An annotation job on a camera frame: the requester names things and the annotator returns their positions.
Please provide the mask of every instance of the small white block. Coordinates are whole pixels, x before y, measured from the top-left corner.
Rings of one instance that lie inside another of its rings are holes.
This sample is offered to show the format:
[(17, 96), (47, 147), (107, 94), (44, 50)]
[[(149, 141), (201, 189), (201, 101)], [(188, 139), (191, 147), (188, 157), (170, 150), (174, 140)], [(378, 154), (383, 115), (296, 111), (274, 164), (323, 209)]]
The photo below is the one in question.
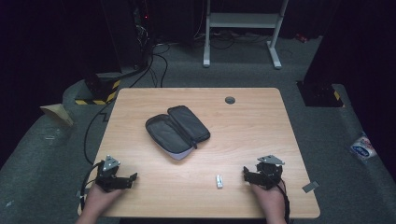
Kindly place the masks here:
[(222, 184), (221, 175), (216, 175), (216, 183), (218, 185), (218, 189), (222, 189), (223, 184)]

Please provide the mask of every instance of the table surface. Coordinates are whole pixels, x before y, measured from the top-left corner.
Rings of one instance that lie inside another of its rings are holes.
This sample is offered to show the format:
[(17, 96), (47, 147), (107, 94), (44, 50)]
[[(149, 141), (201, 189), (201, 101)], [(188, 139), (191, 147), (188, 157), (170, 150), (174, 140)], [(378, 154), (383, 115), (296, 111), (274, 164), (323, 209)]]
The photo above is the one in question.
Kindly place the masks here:
[[(234, 104), (225, 102), (228, 96)], [(145, 128), (149, 118), (176, 105), (187, 106), (211, 133), (181, 161), (158, 147)], [(256, 172), (257, 159), (268, 155), (286, 163), (290, 217), (319, 216), (314, 191), (302, 189), (310, 180), (277, 89), (120, 90), (95, 163), (106, 155), (120, 161), (118, 177), (138, 178), (105, 217), (264, 217), (242, 170)], [(216, 175), (223, 189), (217, 189)]]

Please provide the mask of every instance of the wrist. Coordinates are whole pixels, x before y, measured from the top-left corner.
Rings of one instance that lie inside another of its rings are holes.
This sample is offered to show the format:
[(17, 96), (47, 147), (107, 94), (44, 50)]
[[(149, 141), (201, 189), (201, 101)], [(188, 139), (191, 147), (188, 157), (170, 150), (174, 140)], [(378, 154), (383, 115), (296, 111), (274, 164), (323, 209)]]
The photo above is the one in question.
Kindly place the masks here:
[(285, 218), (283, 217), (266, 217), (266, 224), (286, 224)]
[(89, 212), (87, 210), (84, 210), (83, 213), (79, 216), (76, 224), (94, 224), (96, 223), (97, 219), (99, 218), (99, 215)]

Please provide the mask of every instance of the black cable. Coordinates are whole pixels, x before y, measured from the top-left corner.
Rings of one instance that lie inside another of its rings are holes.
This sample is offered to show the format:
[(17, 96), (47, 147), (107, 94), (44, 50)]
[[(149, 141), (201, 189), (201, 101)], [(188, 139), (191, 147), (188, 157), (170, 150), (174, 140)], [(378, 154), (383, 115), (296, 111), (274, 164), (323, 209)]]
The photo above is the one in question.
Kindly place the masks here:
[(88, 128), (87, 128), (87, 130), (85, 131), (85, 136), (84, 136), (84, 157), (85, 157), (85, 160), (89, 163), (89, 164), (91, 164), (91, 165), (93, 165), (93, 161), (91, 161), (89, 158), (88, 158), (88, 155), (87, 155), (87, 138), (88, 138), (88, 131), (90, 130), (90, 128), (91, 128), (91, 125), (93, 124), (93, 121), (99, 116), (99, 115), (107, 115), (107, 113), (102, 113), (102, 111), (104, 111), (108, 106), (110, 106), (113, 102), (115, 101), (115, 99), (113, 99), (110, 103), (108, 103), (107, 105), (105, 105), (101, 110), (99, 110), (99, 112), (97, 112), (96, 113), (96, 115), (93, 117), (93, 119), (91, 119), (91, 122), (90, 122), (90, 124), (88, 125)]
[[(252, 40), (238, 40), (238, 38), (246, 38), (246, 37), (251, 37), (254, 38)], [(257, 35), (257, 36), (237, 36), (235, 37), (235, 43), (249, 43), (249, 44), (255, 44), (255, 43), (260, 43), (262, 41), (268, 40), (271, 36), (267, 35), (265, 38), (260, 39), (260, 37), (262, 37), (262, 35)]]
[(149, 69), (149, 72), (151, 73), (152, 84), (154, 85), (155, 88), (157, 88), (158, 80), (157, 80), (157, 76), (155, 74), (155, 71), (152, 70), (152, 69)]
[(289, 57), (293, 56), (293, 52), (289, 49), (281, 49), (280, 52), (287, 52), (289, 54)]
[(166, 59), (161, 55), (158, 55), (158, 54), (153, 54), (153, 55), (160, 57), (165, 61), (165, 70), (163, 71), (163, 77), (161, 78), (161, 84), (160, 84), (160, 87), (162, 88), (163, 87), (163, 79), (165, 78), (166, 71), (168, 70), (168, 61), (166, 61)]
[(82, 181), (82, 185), (81, 185), (81, 189), (79, 190), (79, 203), (81, 205), (81, 211), (84, 209), (85, 206), (85, 200), (84, 200), (84, 195), (85, 195), (85, 187), (87, 186), (87, 181), (88, 178), (90, 178), (90, 174), (92, 172), (93, 169), (95, 169), (96, 167), (98, 167), (101, 163), (103, 163), (104, 161), (99, 161), (98, 163), (96, 163), (91, 170), (85, 174), (84, 180)]
[(93, 181), (95, 181), (95, 180), (96, 180), (96, 178), (93, 179), (93, 180), (88, 181), (88, 182), (85, 184), (85, 189), (87, 188), (87, 185), (91, 184), (91, 183), (92, 183)]
[(225, 48), (220, 48), (220, 47), (216, 47), (215, 45), (213, 45), (212, 41), (210, 41), (210, 47), (212, 47), (214, 49), (228, 49), (235, 43), (235, 39), (233, 38), (233, 36), (231, 36), (231, 38), (224, 38), (224, 39), (216, 37), (216, 39), (219, 40), (219, 41), (230, 41), (230, 40), (232, 40), (232, 42), (231, 42), (231, 44), (229, 46), (227, 46)]
[(165, 53), (166, 51), (168, 51), (171, 48), (171, 46), (169, 44), (166, 44), (166, 43), (165, 44), (158, 44), (158, 45), (154, 46), (154, 48), (157, 48), (159, 46), (166, 46), (168, 48), (166, 50), (164, 50), (164, 51), (161, 51), (161, 52), (155, 53), (155, 54), (163, 54), (163, 53)]
[(146, 66), (142, 66), (142, 67), (140, 67), (138, 70), (135, 70), (135, 71), (130, 72), (130, 73), (122, 74), (122, 75), (119, 76), (119, 77), (103, 77), (103, 78), (101, 78), (101, 79), (102, 79), (102, 80), (105, 80), (105, 81), (120, 80), (120, 79), (124, 79), (124, 78), (127, 78), (127, 77), (133, 77), (133, 76), (135, 76), (135, 75), (137, 75), (137, 74), (143, 72), (145, 69), (146, 69)]
[(205, 1), (202, 1), (201, 21), (200, 21), (200, 23), (199, 23), (197, 32), (196, 32), (195, 35), (193, 36), (194, 38), (199, 34), (199, 31), (201, 30), (202, 23), (203, 23), (203, 20), (204, 20), (204, 15), (205, 15)]
[(102, 122), (108, 122), (110, 118), (107, 117), (107, 113), (99, 113), (99, 115), (103, 115)]
[(151, 62), (149, 63), (149, 65), (148, 65), (148, 67), (147, 67), (147, 69), (146, 69), (146, 71), (142, 74), (142, 76), (140, 76), (131, 86), (129, 86), (129, 88), (132, 88), (149, 70), (150, 70), (150, 68), (151, 68), (151, 66), (152, 66), (152, 62), (153, 62), (154, 60), (153, 60), (153, 57), (152, 57), (152, 55), (151, 55)]
[(285, 190), (283, 190), (273, 179), (271, 179), (268, 174), (266, 174), (264, 172), (264, 169), (261, 168), (262, 173), (271, 181), (273, 182), (273, 184), (275, 184), (275, 186), (280, 190), (280, 192), (283, 195), (283, 200), (285, 201), (285, 221), (287, 224), (290, 223), (290, 201), (289, 201), (289, 197), (287, 195), (287, 191), (286, 191), (286, 184), (285, 181), (283, 181), (282, 178), (280, 178), (280, 181), (282, 181), (283, 186), (285, 187)]

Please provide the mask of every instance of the black equipment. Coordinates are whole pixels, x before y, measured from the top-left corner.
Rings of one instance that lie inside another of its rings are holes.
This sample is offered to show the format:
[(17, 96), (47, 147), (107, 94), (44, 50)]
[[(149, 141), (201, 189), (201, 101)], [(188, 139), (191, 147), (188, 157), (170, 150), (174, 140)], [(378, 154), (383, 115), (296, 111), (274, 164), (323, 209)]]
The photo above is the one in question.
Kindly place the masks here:
[[(290, 202), (286, 192), (285, 182), (281, 178), (283, 172), (282, 165), (284, 165), (285, 162), (273, 155), (261, 157), (257, 160), (260, 161), (260, 163), (256, 165), (258, 173), (251, 173), (249, 169), (244, 166), (243, 172), (245, 181), (251, 184), (262, 186), (262, 188), (265, 190), (271, 189), (273, 187), (279, 188), (285, 201), (285, 220), (286, 223), (289, 223)], [(280, 181), (282, 181), (285, 190), (279, 186)]]
[(106, 161), (100, 161), (95, 183), (105, 192), (110, 192), (113, 189), (130, 189), (137, 178), (137, 173), (129, 178), (117, 177), (116, 172), (119, 167), (119, 161), (107, 156)]
[(81, 211), (84, 209), (85, 205), (84, 195), (85, 187), (88, 184), (88, 178), (90, 177), (92, 170), (96, 167), (98, 167), (98, 171), (97, 176), (94, 179), (95, 184), (100, 186), (105, 192), (110, 192), (114, 189), (130, 189), (134, 181), (137, 179), (137, 173), (129, 176), (129, 178), (117, 177), (116, 173), (120, 168), (120, 162), (107, 155), (105, 161), (99, 161), (96, 163), (85, 175), (84, 181), (81, 185), (81, 190), (79, 191)]
[(153, 45), (148, 1), (55, 2), (54, 25), (85, 81), (76, 103), (108, 104), (122, 77), (136, 75), (148, 66)]

